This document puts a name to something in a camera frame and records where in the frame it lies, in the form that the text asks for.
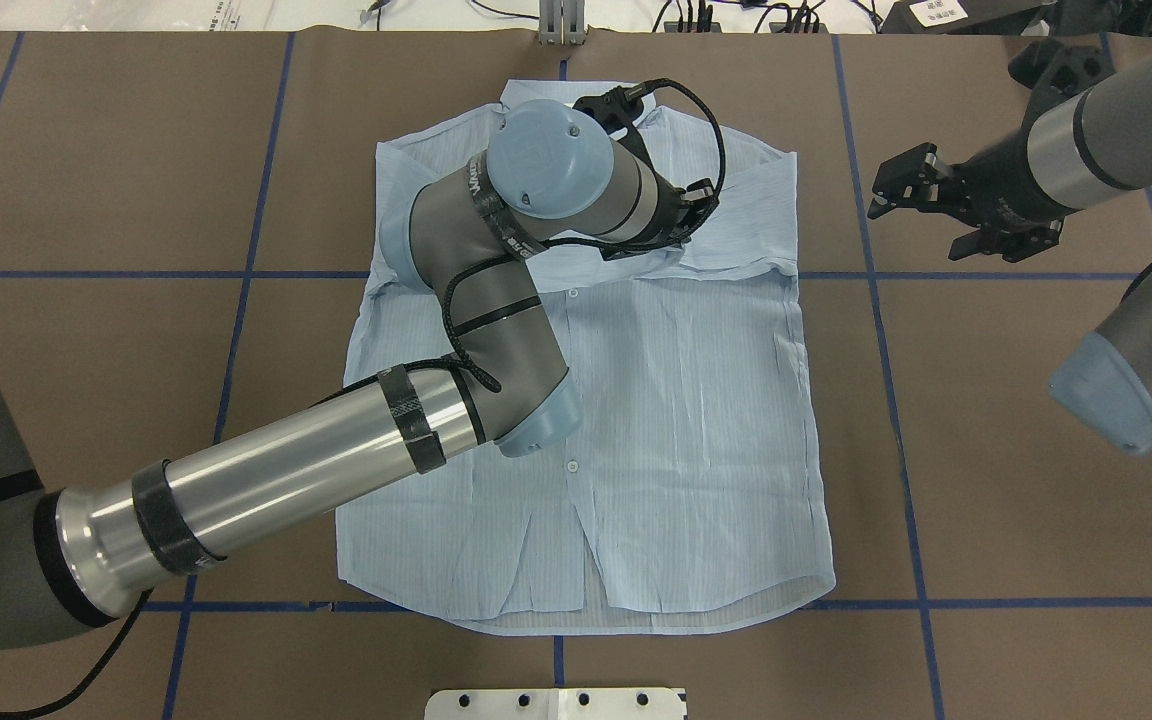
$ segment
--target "folded shirt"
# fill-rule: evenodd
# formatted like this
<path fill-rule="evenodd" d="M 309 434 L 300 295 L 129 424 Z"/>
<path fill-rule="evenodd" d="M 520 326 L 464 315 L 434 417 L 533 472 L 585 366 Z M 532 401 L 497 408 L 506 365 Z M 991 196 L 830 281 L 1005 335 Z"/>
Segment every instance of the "folded shirt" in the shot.
<path fill-rule="evenodd" d="M 486 146 L 525 100 L 612 83 L 511 81 L 499 104 L 380 143 L 380 218 Z M 658 172 L 717 176 L 703 120 L 649 101 Z M 526 262 L 584 425 L 521 458 L 493 446 L 338 509 L 340 578 L 493 634 L 721 632 L 833 588 L 797 305 L 796 158 L 723 128 L 727 187 L 681 250 Z M 379 250 L 346 378 L 447 354 L 438 301 Z"/>

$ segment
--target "robotic arm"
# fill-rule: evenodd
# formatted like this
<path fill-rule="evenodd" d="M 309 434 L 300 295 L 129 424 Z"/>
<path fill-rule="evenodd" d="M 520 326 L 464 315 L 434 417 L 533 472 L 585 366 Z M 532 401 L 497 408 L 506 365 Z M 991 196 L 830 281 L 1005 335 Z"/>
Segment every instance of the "robotic arm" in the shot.
<path fill-rule="evenodd" d="M 1055 247 L 1066 217 L 1152 184 L 1152 58 L 1111 76 L 1100 51 L 1047 40 L 1009 70 L 1033 89 L 1020 129 L 957 165 L 932 143 L 887 160 L 870 219 L 952 215 L 977 229 L 952 243 L 950 260 L 1016 263 Z M 1152 450 L 1152 264 L 1052 376 L 1051 393 L 1121 450 Z"/>
<path fill-rule="evenodd" d="M 684 92 L 714 127 L 717 185 L 684 190 L 654 173 L 632 120 L 658 88 Z M 173 575 L 486 441 L 507 456 L 561 441 L 579 407 L 524 260 L 564 243 L 604 259 L 681 245 L 717 207 L 722 167 L 717 120 L 673 81 L 613 88 L 575 109 L 509 111 L 483 154 L 381 219 L 385 260 L 438 293 L 453 355 L 384 370 L 114 487 L 45 493 L 0 393 L 0 649 L 108 624 Z"/>

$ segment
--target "brown table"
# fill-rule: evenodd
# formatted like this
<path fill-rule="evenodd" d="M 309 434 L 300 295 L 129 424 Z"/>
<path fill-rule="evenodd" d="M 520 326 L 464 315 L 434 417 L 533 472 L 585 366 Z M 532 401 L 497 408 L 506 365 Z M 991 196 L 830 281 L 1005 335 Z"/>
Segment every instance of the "brown table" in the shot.
<path fill-rule="evenodd" d="M 291 414 L 338 387 L 371 255 L 376 143 L 506 78 L 684 81 L 799 151 L 803 306 L 838 589 L 695 638 L 502 639 L 335 579 L 332 518 L 169 583 L 61 717 L 420 717 L 458 687 L 685 687 L 696 719 L 1152 717 L 1152 456 L 1046 377 L 1152 258 L 1152 192 L 1021 265 L 963 228 L 865 223 L 879 161 L 1018 123 L 1020 38 L 535 33 L 0 35 L 0 384 L 50 487 Z M 1120 65 L 1152 41 L 1108 38 Z M 676 96 L 662 98 L 689 109 Z M 0 652 L 48 702 L 111 629 Z"/>

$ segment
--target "light blue joint cap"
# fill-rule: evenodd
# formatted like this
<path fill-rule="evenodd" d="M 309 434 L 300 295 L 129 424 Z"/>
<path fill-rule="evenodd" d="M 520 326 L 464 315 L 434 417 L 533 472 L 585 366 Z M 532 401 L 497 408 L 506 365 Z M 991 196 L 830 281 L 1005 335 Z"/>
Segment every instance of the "light blue joint cap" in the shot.
<path fill-rule="evenodd" d="M 558 100 L 509 109 L 488 143 L 488 177 L 511 209 L 532 218 L 570 218 L 612 182 L 612 141 L 585 113 Z"/>
<path fill-rule="evenodd" d="M 1051 396 L 1128 455 L 1152 450 L 1152 397 L 1114 343 L 1087 333 L 1052 374 Z"/>
<path fill-rule="evenodd" d="M 384 256 L 385 264 L 397 275 L 399 282 L 412 290 L 429 290 L 429 285 L 420 279 L 416 260 L 412 259 L 412 209 L 419 196 L 420 192 L 417 192 L 411 202 L 397 202 L 400 210 L 391 210 L 380 219 L 380 256 Z"/>
<path fill-rule="evenodd" d="M 579 429 L 579 396 L 573 374 L 568 372 L 526 418 L 498 439 L 497 447 L 506 457 L 530 455 L 562 442 Z"/>

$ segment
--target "white bracket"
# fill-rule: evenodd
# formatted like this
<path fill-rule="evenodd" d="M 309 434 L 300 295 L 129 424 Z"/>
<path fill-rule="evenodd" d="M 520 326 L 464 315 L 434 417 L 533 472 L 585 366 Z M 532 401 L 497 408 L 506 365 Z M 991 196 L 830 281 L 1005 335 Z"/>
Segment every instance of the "white bracket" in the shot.
<path fill-rule="evenodd" d="M 675 688 L 553 688 L 439 691 L 425 720 L 687 720 L 687 692 Z"/>
<path fill-rule="evenodd" d="M 540 45 L 585 44 L 585 0 L 540 0 Z"/>

